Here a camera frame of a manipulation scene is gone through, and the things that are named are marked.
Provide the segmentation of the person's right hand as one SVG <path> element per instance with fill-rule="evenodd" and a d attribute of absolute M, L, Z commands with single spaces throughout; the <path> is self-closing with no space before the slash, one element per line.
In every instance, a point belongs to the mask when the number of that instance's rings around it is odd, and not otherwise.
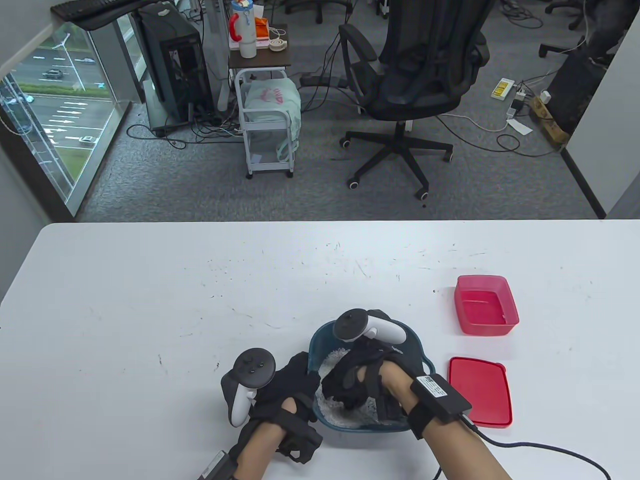
<path fill-rule="evenodd" d="M 406 354 L 377 339 L 361 337 L 322 380 L 322 393 L 327 400 L 342 403 L 355 410 L 374 400 L 378 421 L 401 421 L 407 414 L 400 402 L 383 382 L 383 365 L 391 363 L 410 378 L 425 374 L 422 362 L 413 362 Z"/>

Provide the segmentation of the person's left hand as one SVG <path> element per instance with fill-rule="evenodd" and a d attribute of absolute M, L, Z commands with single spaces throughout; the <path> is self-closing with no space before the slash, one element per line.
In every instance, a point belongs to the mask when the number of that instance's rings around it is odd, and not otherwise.
<path fill-rule="evenodd" d="M 306 464 L 322 445 L 323 437 L 313 427 L 318 418 L 314 398 L 320 376 L 307 368 L 309 354 L 295 354 L 288 364 L 274 373 L 266 386 L 257 391 L 249 413 L 250 432 L 263 423 L 281 427 L 285 437 L 277 452 L 295 463 Z"/>

